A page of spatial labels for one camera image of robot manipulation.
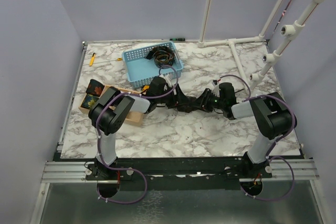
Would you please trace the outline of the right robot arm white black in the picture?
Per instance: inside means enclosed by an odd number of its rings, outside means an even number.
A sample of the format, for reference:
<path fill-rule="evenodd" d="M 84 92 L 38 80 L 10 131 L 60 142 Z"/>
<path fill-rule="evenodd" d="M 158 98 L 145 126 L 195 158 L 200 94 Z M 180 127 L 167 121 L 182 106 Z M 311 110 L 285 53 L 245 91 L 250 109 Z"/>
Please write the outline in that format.
<path fill-rule="evenodd" d="M 254 177 L 261 172 L 269 164 L 267 157 L 276 143 L 297 126 L 296 116 L 278 92 L 258 95 L 238 103 L 234 87 L 229 82 L 219 83 L 214 90 L 205 89 L 192 102 L 192 106 L 206 112 L 221 110 L 229 120 L 255 119 L 259 134 L 243 155 L 241 163 L 234 168 L 243 177 Z"/>

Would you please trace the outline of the brown blue floral tie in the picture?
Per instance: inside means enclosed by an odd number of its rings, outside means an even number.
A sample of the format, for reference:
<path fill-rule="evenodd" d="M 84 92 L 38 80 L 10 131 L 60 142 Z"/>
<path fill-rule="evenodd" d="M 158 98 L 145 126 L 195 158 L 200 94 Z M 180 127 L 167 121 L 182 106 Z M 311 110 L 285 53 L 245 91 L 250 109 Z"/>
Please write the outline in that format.
<path fill-rule="evenodd" d="M 203 99 L 201 97 L 183 97 L 179 99 L 176 103 L 176 109 L 179 112 L 190 113 L 192 111 L 200 110 L 207 111 L 204 105 Z"/>

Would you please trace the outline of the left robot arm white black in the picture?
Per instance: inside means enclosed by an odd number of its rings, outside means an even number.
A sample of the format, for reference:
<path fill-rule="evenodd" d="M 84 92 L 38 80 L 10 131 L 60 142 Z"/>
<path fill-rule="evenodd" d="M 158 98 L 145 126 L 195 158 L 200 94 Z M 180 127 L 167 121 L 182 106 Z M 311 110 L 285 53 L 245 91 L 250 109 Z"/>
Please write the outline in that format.
<path fill-rule="evenodd" d="M 116 132 L 120 129 L 130 112 L 150 113 L 159 104 L 167 108 L 186 108 L 191 110 L 196 99 L 186 96 L 178 83 L 169 86 L 168 79 L 158 76 L 151 81 L 143 93 L 121 91 L 110 86 L 89 110 L 88 117 L 97 134 L 97 154 L 95 163 L 98 173 L 104 179 L 112 178 L 115 173 L 130 171 L 143 174 L 135 168 L 119 168 L 114 165 L 117 160 L 115 149 Z"/>

